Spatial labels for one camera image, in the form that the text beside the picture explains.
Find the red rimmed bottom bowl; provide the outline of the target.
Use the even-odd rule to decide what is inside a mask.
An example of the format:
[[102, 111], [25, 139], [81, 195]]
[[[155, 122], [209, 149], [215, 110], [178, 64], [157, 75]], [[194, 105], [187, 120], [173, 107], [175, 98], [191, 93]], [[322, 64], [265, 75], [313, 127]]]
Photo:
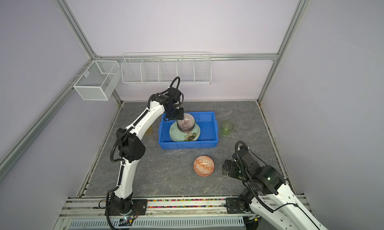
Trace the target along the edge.
[[190, 113], [184, 113], [184, 118], [182, 120], [177, 120], [178, 129], [185, 133], [192, 131], [195, 125], [195, 118]]

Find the green flower plate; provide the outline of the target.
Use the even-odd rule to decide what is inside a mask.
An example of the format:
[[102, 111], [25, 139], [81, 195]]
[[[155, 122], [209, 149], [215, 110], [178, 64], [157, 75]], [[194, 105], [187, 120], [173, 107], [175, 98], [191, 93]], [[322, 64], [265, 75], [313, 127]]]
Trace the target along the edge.
[[177, 122], [174, 122], [169, 130], [170, 138], [173, 142], [193, 142], [197, 141], [201, 134], [198, 124], [190, 132], [183, 132], [178, 128]]

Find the green glass cup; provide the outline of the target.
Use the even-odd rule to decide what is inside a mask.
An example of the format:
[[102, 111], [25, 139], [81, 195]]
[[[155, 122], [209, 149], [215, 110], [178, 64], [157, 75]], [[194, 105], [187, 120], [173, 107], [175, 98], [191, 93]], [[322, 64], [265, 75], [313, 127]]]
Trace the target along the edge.
[[224, 120], [221, 123], [221, 134], [224, 137], [228, 137], [231, 135], [232, 131], [234, 130], [234, 123], [230, 120]]

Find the amber glass cup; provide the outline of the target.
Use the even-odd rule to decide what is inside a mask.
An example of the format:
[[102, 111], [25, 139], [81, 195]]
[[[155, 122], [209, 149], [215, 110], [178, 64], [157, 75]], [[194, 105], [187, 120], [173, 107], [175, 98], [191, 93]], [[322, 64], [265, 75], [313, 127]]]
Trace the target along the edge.
[[147, 131], [145, 132], [145, 135], [150, 136], [153, 133], [153, 127], [150, 126]]

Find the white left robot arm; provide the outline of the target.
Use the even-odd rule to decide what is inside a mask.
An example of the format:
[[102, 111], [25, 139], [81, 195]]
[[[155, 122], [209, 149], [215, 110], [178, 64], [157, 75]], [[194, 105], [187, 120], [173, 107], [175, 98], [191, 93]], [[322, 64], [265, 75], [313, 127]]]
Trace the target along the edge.
[[129, 215], [133, 210], [133, 181], [139, 160], [146, 147], [142, 142], [146, 131], [154, 121], [163, 117], [164, 121], [184, 119], [181, 104], [184, 95], [179, 90], [181, 78], [175, 77], [170, 86], [159, 93], [152, 94], [145, 110], [126, 128], [117, 131], [117, 139], [110, 153], [112, 163], [120, 163], [116, 187], [107, 191], [106, 216], [116, 210], [119, 215]]

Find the blue white patterned bowl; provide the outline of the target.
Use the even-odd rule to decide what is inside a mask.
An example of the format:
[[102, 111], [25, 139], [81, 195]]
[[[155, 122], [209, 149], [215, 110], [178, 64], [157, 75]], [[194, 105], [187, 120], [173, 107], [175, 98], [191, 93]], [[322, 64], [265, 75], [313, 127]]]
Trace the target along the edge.
[[208, 177], [214, 172], [215, 163], [208, 156], [199, 156], [195, 159], [193, 167], [198, 176]]

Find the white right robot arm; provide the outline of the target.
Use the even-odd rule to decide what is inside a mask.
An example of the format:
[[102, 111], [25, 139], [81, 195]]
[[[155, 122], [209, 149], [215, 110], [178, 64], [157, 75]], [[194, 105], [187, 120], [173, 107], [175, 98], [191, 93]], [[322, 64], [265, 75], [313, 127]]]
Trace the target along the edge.
[[326, 229], [298, 199], [283, 175], [258, 160], [244, 141], [237, 141], [232, 159], [223, 163], [223, 175], [240, 180], [245, 187], [237, 198], [226, 198], [227, 212], [254, 214], [278, 230]]

